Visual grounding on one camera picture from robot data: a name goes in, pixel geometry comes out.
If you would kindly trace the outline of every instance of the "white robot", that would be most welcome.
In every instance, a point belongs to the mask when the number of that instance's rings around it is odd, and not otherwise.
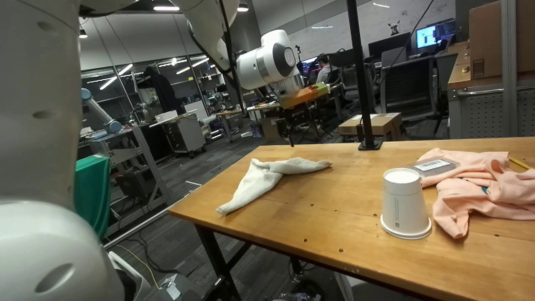
[[[0,293],[10,301],[122,301],[122,284],[90,226],[73,213],[82,124],[78,15],[133,0],[3,0],[0,80]],[[217,0],[179,0],[192,34],[229,69]],[[227,20],[237,0],[224,0]],[[244,89],[282,82],[297,90],[284,32],[237,59]]]

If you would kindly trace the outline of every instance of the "white cylinder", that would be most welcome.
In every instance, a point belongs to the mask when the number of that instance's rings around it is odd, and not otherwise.
[[[262,35],[262,47],[239,55],[235,65],[240,85],[252,90],[292,77],[296,55],[287,34],[274,30]]]
[[[383,174],[383,216],[386,233],[403,239],[424,238],[431,221],[424,211],[419,174],[408,167]]]

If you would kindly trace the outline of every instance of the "pink cloth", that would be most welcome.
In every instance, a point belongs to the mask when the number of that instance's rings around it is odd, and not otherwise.
[[[443,157],[456,169],[423,177],[423,187],[436,184],[433,219],[451,238],[468,234],[469,213],[501,219],[535,219],[535,169],[508,169],[506,152],[456,152],[433,149],[418,161]]]

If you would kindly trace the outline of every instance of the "desk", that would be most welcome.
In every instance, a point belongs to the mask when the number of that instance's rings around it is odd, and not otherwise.
[[[239,122],[240,122],[240,111],[239,109],[235,109],[235,111],[220,111],[215,116],[220,121],[225,136],[229,136],[229,142],[232,142],[234,136],[239,136],[239,131],[232,131],[230,129],[229,119],[239,119]]]
[[[414,162],[433,147],[510,151],[535,166],[535,137],[384,142],[376,152],[359,152],[354,144],[262,146],[170,213],[197,226],[220,278],[229,273],[215,239],[209,239],[210,231],[431,298],[533,300],[535,221],[471,218],[468,239],[461,243],[436,224],[421,241],[401,241],[381,229],[381,174]],[[227,218],[215,214],[215,208],[232,198],[252,157],[276,161],[292,156],[326,159],[332,169],[286,176],[274,191],[244,209]],[[431,213],[436,189],[423,194]]]
[[[286,109],[294,109],[301,104],[307,104],[307,102],[316,102],[322,97],[326,97],[329,94],[329,89],[326,84],[316,84],[314,89],[312,87],[306,87],[301,89],[296,94],[289,94],[289,96],[282,96],[279,99],[281,107]]]

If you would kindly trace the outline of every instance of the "white cup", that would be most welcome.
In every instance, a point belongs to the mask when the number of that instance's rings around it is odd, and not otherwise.
[[[383,174],[381,226],[401,239],[421,239],[431,231],[424,211],[419,174],[408,167],[389,169]]]

